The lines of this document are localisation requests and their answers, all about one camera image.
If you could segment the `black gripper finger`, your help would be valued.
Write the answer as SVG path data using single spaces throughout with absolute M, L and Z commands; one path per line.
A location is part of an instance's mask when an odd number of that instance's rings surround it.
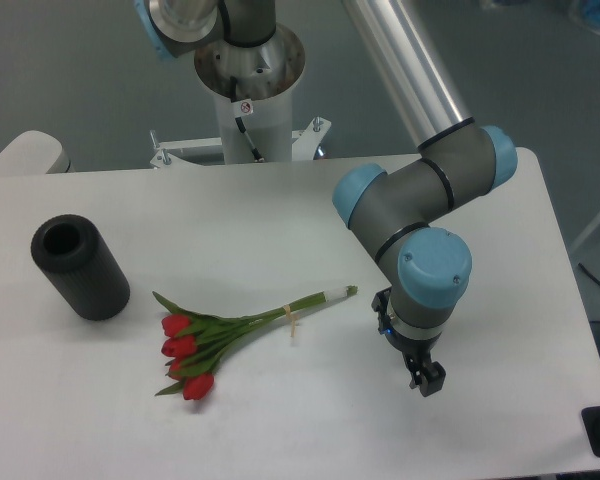
M 439 392 L 445 382 L 446 371 L 437 361 L 423 364 L 419 373 L 419 391 L 423 397 Z
M 421 385 L 420 363 L 417 359 L 407 353 L 403 354 L 403 360 L 405 367 L 411 376 L 409 387 L 411 389 L 416 389 Z

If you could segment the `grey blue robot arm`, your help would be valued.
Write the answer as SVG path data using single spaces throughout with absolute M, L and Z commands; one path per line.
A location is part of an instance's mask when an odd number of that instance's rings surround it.
M 305 65 L 302 45 L 271 1 L 138 1 L 136 12 L 165 58 L 192 54 L 214 94 L 228 164 L 287 162 L 288 93 Z M 389 280 L 374 298 L 379 329 L 399 350 L 411 385 L 439 391 L 444 368 L 431 348 L 464 294 L 467 245 L 434 221 L 508 181 L 516 148 L 499 128 L 479 127 L 456 95 L 408 1 L 348 1 L 361 35 L 419 152 L 388 173 L 367 164 L 347 173 L 332 202 L 346 227 Z

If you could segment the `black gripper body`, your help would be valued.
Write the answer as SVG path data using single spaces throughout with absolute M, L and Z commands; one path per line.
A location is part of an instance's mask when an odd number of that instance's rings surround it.
M 377 314 L 378 332 L 403 354 L 409 371 L 434 371 L 431 349 L 439 338 L 439 332 L 425 333 L 403 322 L 391 305 L 390 294 L 390 288 L 377 292 L 371 304 Z

